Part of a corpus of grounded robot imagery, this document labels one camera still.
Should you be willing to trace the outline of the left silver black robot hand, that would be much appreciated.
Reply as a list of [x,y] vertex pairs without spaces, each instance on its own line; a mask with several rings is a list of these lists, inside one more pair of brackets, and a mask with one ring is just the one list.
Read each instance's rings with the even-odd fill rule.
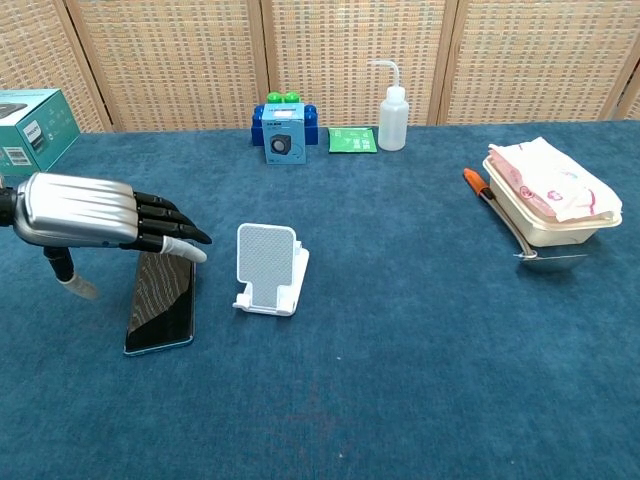
[[203,263],[207,254],[192,243],[212,242],[161,196],[119,181],[46,172],[32,174],[15,188],[1,188],[1,225],[41,247],[57,281],[89,300],[98,290],[76,273],[72,248],[120,248]]

